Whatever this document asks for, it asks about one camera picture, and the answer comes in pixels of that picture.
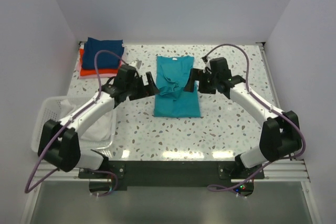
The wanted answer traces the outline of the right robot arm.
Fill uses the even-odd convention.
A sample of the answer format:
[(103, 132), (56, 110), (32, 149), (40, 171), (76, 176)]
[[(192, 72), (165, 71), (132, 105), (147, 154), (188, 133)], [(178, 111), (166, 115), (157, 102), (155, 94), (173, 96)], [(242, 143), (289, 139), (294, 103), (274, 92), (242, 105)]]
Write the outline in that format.
[(235, 157), (232, 174), (246, 178), (258, 165), (277, 161), (302, 149), (298, 116), (293, 111), (284, 112), (272, 106), (254, 93), (247, 80), (232, 75), (224, 57), (210, 60), (205, 69), (191, 69), (184, 91), (193, 92), (195, 82), (198, 82), (200, 93), (223, 94), (238, 103), (261, 126), (259, 144)]

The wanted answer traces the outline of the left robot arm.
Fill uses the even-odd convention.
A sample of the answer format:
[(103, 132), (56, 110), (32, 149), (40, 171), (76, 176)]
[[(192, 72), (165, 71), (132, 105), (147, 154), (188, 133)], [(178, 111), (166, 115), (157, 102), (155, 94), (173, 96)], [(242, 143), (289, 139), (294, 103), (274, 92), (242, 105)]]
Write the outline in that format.
[(133, 66), (122, 65), (112, 81), (99, 84), (98, 92), (78, 110), (58, 121), (48, 120), (42, 129), (38, 148), (39, 161), (57, 169), (89, 169), (97, 178), (108, 174), (108, 158), (95, 150), (83, 151), (79, 140), (98, 119), (114, 110), (126, 99), (137, 100), (159, 93), (152, 74), (145, 74), (148, 84)]

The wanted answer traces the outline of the teal t shirt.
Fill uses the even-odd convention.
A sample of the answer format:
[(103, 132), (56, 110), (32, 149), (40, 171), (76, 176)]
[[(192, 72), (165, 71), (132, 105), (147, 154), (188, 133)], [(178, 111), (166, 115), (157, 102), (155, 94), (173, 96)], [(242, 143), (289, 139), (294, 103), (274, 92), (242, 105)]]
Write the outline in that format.
[(197, 90), (185, 92), (194, 57), (156, 58), (154, 116), (166, 118), (199, 118), (201, 116)]

